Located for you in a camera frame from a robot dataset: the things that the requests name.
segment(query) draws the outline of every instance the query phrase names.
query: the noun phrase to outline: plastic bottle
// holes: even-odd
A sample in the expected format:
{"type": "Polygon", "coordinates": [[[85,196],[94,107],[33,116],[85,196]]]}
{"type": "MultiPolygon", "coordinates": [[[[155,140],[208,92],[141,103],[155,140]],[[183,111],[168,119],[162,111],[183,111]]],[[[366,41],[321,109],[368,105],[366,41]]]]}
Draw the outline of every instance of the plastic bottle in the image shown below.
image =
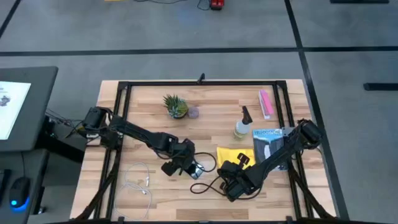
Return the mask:
{"type": "Polygon", "coordinates": [[[251,130],[251,123],[253,120],[250,117],[249,111],[246,106],[242,107],[243,109],[243,119],[242,121],[238,121],[235,125],[234,136],[236,139],[242,139],[247,135],[247,133],[251,130]]]}

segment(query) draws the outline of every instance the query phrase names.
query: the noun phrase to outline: yellow cloth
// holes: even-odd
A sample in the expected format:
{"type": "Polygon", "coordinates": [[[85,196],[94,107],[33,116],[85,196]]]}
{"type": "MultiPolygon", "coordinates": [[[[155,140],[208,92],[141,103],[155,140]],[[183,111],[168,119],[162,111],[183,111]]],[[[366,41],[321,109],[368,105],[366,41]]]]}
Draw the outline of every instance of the yellow cloth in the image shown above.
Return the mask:
{"type": "Polygon", "coordinates": [[[234,162],[236,164],[240,163],[238,159],[239,153],[245,154],[250,161],[247,165],[243,166],[243,169],[246,169],[247,166],[253,166],[256,162],[254,160],[254,150],[253,149],[228,149],[225,147],[217,147],[217,164],[218,167],[221,167],[224,161],[234,162]]]}

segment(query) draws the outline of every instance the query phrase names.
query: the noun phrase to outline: small plant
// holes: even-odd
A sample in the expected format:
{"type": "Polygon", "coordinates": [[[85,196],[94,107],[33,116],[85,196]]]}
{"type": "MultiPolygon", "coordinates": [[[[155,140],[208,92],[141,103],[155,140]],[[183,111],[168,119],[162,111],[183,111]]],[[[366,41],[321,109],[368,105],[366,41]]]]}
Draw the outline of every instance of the small plant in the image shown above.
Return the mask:
{"type": "Polygon", "coordinates": [[[164,99],[164,105],[167,108],[167,111],[169,112],[169,115],[172,118],[175,119],[183,118],[188,112],[188,106],[186,102],[180,99],[178,96],[176,95],[171,96],[167,94],[166,96],[163,96],[163,99],[164,99]]]}

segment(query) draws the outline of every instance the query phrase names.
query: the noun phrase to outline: white charging cable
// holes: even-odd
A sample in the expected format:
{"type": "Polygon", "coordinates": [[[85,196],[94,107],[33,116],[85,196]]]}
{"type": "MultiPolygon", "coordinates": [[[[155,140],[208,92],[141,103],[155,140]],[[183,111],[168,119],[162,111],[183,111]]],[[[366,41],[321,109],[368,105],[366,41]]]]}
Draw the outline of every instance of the white charging cable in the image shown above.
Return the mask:
{"type": "Polygon", "coordinates": [[[125,173],[124,173],[124,185],[118,190],[118,192],[117,192],[117,194],[116,194],[116,196],[115,196],[115,198],[114,198],[113,207],[114,207],[114,211],[115,211],[118,215],[123,216],[123,217],[125,217],[125,218],[128,218],[128,219],[130,219],[130,220],[132,220],[132,221],[141,221],[141,220],[143,220],[143,219],[148,215],[148,212],[149,212],[149,209],[150,209],[150,205],[152,204],[152,194],[151,194],[151,192],[150,192],[148,189],[145,189],[145,188],[141,187],[140,185],[135,184],[135,183],[132,183],[132,182],[129,182],[129,181],[127,180],[127,173],[130,171],[130,169],[131,169],[132,167],[134,167],[134,166],[136,166],[136,165],[142,165],[142,166],[144,166],[144,167],[147,169],[146,187],[149,186],[149,169],[148,169],[148,166],[147,166],[145,163],[143,163],[143,162],[136,162],[136,163],[134,163],[134,164],[131,165],[131,167],[128,168],[128,169],[125,171],[125,173]],[[118,195],[119,195],[119,193],[120,193],[125,187],[130,187],[130,188],[132,188],[133,190],[139,190],[139,191],[141,191],[144,195],[148,195],[148,196],[149,196],[149,203],[148,203],[147,210],[145,211],[144,215],[143,215],[140,219],[133,219],[133,218],[130,218],[130,217],[126,216],[126,215],[123,215],[123,214],[120,213],[120,212],[118,211],[118,209],[116,208],[116,202],[117,202],[117,199],[118,199],[118,195]]]}

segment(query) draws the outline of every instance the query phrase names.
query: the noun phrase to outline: blue light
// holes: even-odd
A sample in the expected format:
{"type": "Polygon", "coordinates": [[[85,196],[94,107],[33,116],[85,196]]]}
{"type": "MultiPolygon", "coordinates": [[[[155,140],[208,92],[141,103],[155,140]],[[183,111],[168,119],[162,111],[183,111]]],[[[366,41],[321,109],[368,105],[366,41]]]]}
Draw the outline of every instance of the blue light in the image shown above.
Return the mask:
{"type": "Polygon", "coordinates": [[[22,211],[24,211],[26,208],[27,208],[27,205],[29,204],[29,197],[26,199],[26,202],[23,204],[23,205],[21,205],[20,207],[18,207],[18,208],[14,208],[14,207],[11,207],[11,209],[14,211],[14,212],[22,212],[22,211]]]}

